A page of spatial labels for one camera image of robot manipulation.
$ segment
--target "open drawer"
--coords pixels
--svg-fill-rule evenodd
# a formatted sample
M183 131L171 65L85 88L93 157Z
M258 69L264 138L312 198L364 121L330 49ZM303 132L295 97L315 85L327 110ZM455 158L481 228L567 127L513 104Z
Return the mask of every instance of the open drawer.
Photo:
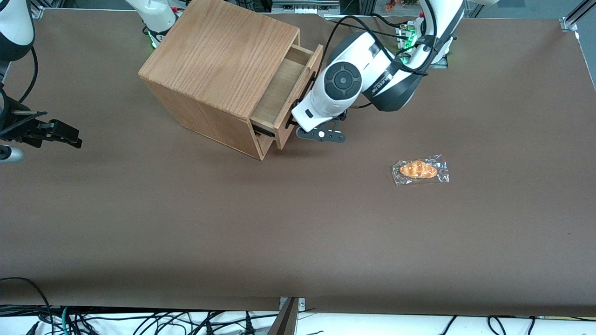
M279 149L282 149L290 137L294 129L293 125L286 128L286 123L291 117L290 107L296 99L300 98L312 73L318 71L322 50L322 45L319 45L314 52L292 45L267 86L263 97L250 116L253 128L260 133L257 140L263 154L271 144L270 138L275 140Z

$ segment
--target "cable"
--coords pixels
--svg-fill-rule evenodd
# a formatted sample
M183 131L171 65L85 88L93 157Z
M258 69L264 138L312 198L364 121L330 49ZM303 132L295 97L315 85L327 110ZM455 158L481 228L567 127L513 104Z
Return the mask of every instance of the cable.
M400 22L400 23L391 23L391 22L387 21L384 17L382 17L381 15L379 15L377 13L372 13L372 14L370 14L370 16L372 16L372 17L378 17L379 19L381 19L381 21L383 21L384 24L386 24L386 25L388 25L390 27L394 27L394 28L399 28L400 25L407 23L407 21Z
M203 326L205 326L207 324L207 322L211 321L214 317L220 315L223 312L214 312L213 314L211 314L211 312L209 312L207 314L207 318L205 318L205 320L203 320L203 322L201 322L201 324L195 328L193 331L190 332L190 335L197 335L199 331L201 331L201 329L203 328Z
M447 322L447 325L445 326L445 329L443 329L443 333L440 333L439 335L445 335L447 334L447 332L449 331L449 328L451 327L451 324L453 323L453 321L455 321L455 318L457 318L457 314L454 315L451 320L449 320L449 322Z
M250 317L250 318L254 320L254 319L261 319L261 318L277 317L277 315L278 314L268 314L268 315L259 315L258 317ZM230 322L222 322L220 324L212 323L212 325L221 325L221 327L218 327L218 328L214 329L213 331L208 332L205 335L213 335L213 334L215 334L216 331L218 331L218 330L220 330L220 329L222 329L224 327L227 327L227 326L230 326L230 325L233 325L233 324L238 324L238 322L242 322L242 321L245 321L245 320L246 319L241 319L241 320L236 320L236 321L230 321Z
M64 333L64 335L70 335L68 329L66 329L66 310L69 307L66 306L64 307L64 309L62 310L62 332Z
M323 61L325 60L325 54L327 53L327 49L329 49L329 44L331 43L331 40L333 38L333 35L335 34L335 31L337 30L337 27L340 26L340 24L344 21L351 18L352 20L355 20L356 22L358 22L363 28L364 30L366 30L374 39L374 42L377 44L377 46L385 53L385 56L387 56L387 58L389 60L392 59L392 57L390 56L389 52L387 51L387 49L385 48L385 46L381 43L381 41L378 40L378 37L373 34L372 30L364 23L362 22L362 20L360 20L359 18L352 16L352 15L346 15L342 18L339 19L339 21L333 21L335 22L335 27L333 27L333 30L331 31L331 34L329 35L329 38L327 39L327 43L325 44L325 48L323 49L323 53L321 54L321 62L319 63L319 71L321 71L321 67L323 66Z
M175 323L173 323L171 325L175 325L176 327L182 327L182 329L184 329L184 335L188 335L188 331L187 331L186 327L184 327L183 325L181 325L181 324L175 324Z
M349 109L360 109L360 108L364 108L364 107L368 107L370 105L372 105L373 103L368 103L366 105L362 105L362 106L350 106L348 107Z
M85 320L83 315L79 314L79 318L80 318L80 323L82 323L89 330L88 334L97 334L97 332L95 331L93 326L90 325L90 323L87 322L87 320Z
M497 323L501 327L501 330L503 331L502 334L497 333L496 330L494 328L492 328L492 325L491 325L491 320L492 319L495 319L497 321ZM503 324L501 323L501 320L499 320L499 318L497 318L497 317L488 317L488 319L486 320L486 323L488 323L488 327L491 329L491 331L492 331L492 333L494 335L507 335L507 332L505 331L505 327L503 327Z
M31 54L33 55L33 66L35 67L33 69L33 78L31 78L31 82L29 83L29 87L27 88L27 90L25 91L25 93L23 94L23 96L18 100L20 103L22 103L23 101L25 101L25 99L27 98L27 96L29 95L29 93L31 93L31 90L33 89L33 86L35 86L35 82L37 81L37 74L38 74L38 70L39 70L39 63L38 63L38 59L37 59L37 53L35 53L35 48L31 47Z
M532 329L534 329L534 323L536 322L536 317L530 317L530 319L532 319L532 322L530 323L530 328L527 329L527 335L532 334Z
M572 319L576 319L576 320L581 320L581 321L596 321L596 320L592 320L592 319L584 319L584 318L579 318L579 317L570 317Z
M356 29L360 29L360 30L366 30L366 29L364 29L363 27L354 26L354 25L352 25L352 24L349 24L349 23L343 23L343 22L341 22L341 23L339 23L339 24L341 24L342 26L352 27L352 28L356 28ZM384 33L384 32L378 32L378 31L376 31L376 30L372 30L372 29L371 29L371 31L372 31L373 33L375 33L375 34L379 34L379 35L385 35L385 36L395 37L395 38L399 38L399 39L408 39L406 36L398 36L398 35L396 35L396 34L389 34L389 33Z
M186 314L186 312L182 312L182 313L178 314L177 316L175 316L175 317L171 318L171 319L170 319L170 321L168 321L168 322L166 322L166 323L162 324L162 325L161 325L161 328L160 328L160 325L158 324L158 325L157 325L157 328L155 328L155 334L157 335L157 333L159 333L159 332L160 332L162 329L164 329L164 328L165 328L165 327L166 327L168 324L172 324L171 322L173 322L173 321L174 321L174 320L176 320L177 318L179 318L179 317L183 316L184 314Z
M25 334L25 335L35 335L35 331L37 330L38 326L39 326L39 321L34 323L33 326L31 326L31 328L27 332L27 334Z
M159 320L163 319L164 317L168 316L170 313L166 313L165 315L162 315L160 317L155 317L155 321L153 321L152 323L150 323L145 329L143 329L142 332L139 333L139 335L143 335L149 328L151 328L152 325L157 324L157 326L159 327Z
M35 55L35 51L33 50L33 48L31 48L31 51L33 52L33 59L36 60L37 59L37 56ZM37 286L31 279L27 279L27 278L23 278L23 277L5 277L5 278L0 278L0 281L5 281L5 280L20 280L20 281L25 281L25 282L29 283L31 286L33 286L33 288L41 296L41 299L44 300L45 307L46 307L46 309L48 311L48 316L49 316L50 320L52 321L51 322L52 323L52 335L54 335L54 333L55 333L55 328L54 328L55 325L54 325L54 321L52 320L52 310L50 310L48 299L45 297L44 293L41 292L41 289L39 288L39 286Z
M66 322L69 324L69 327L72 328L74 334L76 335L81 335L80 333L80 329L79 329L79 324L76 321L77 316L74 316L74 322L69 318L66 319Z
M147 319L145 319L145 321L141 322L141 324L135 329L135 331L132 332L132 335L135 335L137 331L139 331L139 329L141 329L141 327L145 324L145 322L149 321L151 317L148 317Z
M54 329L54 327L57 330L63 331L62 329L62 324L56 324L52 318L52 320L46 320L45 317L43 317L42 315L38 315L38 319L43 322L43 323L47 323L47 324L51 324L52 325L52 330Z
M244 334L246 335L254 335L255 329L253 327L253 323L250 322L250 315L249 312L246 311L246 331L244 332Z

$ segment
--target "bread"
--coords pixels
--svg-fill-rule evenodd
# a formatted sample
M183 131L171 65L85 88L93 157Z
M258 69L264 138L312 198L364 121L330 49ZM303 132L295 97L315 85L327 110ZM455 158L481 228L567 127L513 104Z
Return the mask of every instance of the bread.
M430 166L421 160L415 160L404 164L399 168L399 171L401 174L410 178L432 178L438 173L435 167Z

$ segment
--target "wooden box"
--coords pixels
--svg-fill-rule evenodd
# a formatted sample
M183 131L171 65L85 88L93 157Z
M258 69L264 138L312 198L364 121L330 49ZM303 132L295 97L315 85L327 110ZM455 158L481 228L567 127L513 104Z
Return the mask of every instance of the wooden box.
M291 104L321 52L300 47L297 27L223 0L193 0L139 76L182 126L262 160L292 133Z

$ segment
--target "packaged bread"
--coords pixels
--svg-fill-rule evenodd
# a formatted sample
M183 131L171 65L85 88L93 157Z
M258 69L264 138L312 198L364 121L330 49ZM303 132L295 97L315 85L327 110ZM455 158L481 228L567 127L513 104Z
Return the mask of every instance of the packaged bread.
M449 182L449 169L442 155L402 160L392 167L396 185L422 182Z

